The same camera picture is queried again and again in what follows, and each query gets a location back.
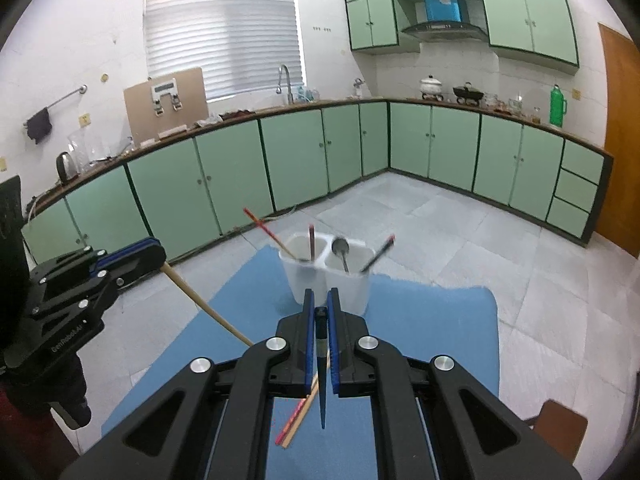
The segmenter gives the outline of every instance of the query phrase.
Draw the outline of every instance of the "silver bolt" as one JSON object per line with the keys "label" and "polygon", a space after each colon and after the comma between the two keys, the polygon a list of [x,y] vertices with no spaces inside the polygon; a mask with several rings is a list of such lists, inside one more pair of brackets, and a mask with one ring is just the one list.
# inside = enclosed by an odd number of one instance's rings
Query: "silver bolt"
{"label": "silver bolt", "polygon": [[448,355],[439,355],[438,357],[436,357],[436,360],[433,362],[433,364],[438,370],[448,372],[454,367],[455,362]]}
{"label": "silver bolt", "polygon": [[281,337],[272,337],[271,339],[267,339],[267,348],[269,350],[282,350],[286,345],[287,342]]}
{"label": "silver bolt", "polygon": [[211,361],[209,361],[206,357],[198,357],[197,359],[191,361],[189,368],[191,368],[192,372],[201,374],[211,368]]}
{"label": "silver bolt", "polygon": [[373,350],[378,346],[378,340],[372,335],[364,335],[358,339],[358,345],[360,345],[360,348],[364,348],[365,350]]}

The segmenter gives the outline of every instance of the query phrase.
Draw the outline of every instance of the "brown chair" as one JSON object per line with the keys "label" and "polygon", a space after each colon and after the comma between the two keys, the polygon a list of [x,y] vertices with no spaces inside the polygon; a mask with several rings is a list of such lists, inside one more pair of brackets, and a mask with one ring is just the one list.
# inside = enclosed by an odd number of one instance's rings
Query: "brown chair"
{"label": "brown chair", "polygon": [[587,431],[586,418],[549,399],[542,405],[538,416],[524,422],[560,455],[574,462]]}

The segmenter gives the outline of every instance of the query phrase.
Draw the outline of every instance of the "metal spoon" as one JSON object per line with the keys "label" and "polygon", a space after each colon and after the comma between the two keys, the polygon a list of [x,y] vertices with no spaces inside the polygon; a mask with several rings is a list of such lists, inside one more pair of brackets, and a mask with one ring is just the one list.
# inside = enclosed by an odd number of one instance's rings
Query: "metal spoon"
{"label": "metal spoon", "polygon": [[331,252],[336,256],[340,256],[342,258],[342,266],[344,267],[344,272],[349,273],[346,258],[346,255],[349,253],[348,241],[344,238],[337,237],[331,244]]}

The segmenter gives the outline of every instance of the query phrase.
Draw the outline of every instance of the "towel rack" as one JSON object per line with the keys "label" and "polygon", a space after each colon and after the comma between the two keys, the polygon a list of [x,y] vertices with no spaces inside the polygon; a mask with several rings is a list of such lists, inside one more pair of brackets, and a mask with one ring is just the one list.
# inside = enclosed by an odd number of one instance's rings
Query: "towel rack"
{"label": "towel rack", "polygon": [[64,97],[61,97],[57,101],[53,101],[49,106],[47,106],[47,108],[51,108],[51,107],[57,105],[60,101],[64,101],[67,97],[71,97],[73,94],[80,94],[80,95],[85,94],[86,93],[86,89],[87,89],[87,86],[86,85],[82,85],[80,88],[76,88],[75,90],[73,90],[72,92],[69,92],[67,95],[65,95]]}

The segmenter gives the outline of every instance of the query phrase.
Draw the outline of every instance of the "green thermos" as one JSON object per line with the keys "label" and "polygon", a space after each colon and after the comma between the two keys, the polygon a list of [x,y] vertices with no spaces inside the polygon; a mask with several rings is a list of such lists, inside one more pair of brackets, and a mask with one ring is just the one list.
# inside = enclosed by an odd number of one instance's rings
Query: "green thermos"
{"label": "green thermos", "polygon": [[562,128],[562,121],[564,120],[564,115],[566,114],[566,99],[562,95],[560,91],[560,87],[558,85],[554,85],[554,88],[551,91],[551,106],[549,112],[549,122]]}

